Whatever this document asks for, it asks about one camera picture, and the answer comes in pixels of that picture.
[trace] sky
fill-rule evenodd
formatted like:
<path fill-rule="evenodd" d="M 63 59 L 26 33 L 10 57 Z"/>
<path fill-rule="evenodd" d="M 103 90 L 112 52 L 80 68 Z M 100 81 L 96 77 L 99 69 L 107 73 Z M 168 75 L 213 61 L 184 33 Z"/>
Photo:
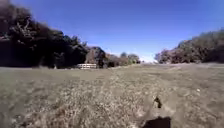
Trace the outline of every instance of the sky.
<path fill-rule="evenodd" d="M 156 53 L 224 27 L 224 0 L 12 0 L 64 34 L 108 53 Z"/>

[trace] treeline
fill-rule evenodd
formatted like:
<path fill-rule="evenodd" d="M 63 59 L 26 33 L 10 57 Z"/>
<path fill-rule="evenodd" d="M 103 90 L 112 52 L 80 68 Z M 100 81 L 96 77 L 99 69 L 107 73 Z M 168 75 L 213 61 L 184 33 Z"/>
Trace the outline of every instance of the treeline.
<path fill-rule="evenodd" d="M 138 63 L 135 54 L 117 57 L 87 46 L 77 36 L 33 19 L 26 8 L 5 2 L 0 7 L 0 66 L 67 68 L 95 63 L 99 68 Z"/>
<path fill-rule="evenodd" d="M 156 54 L 159 63 L 224 62 L 224 30 L 203 33 Z"/>

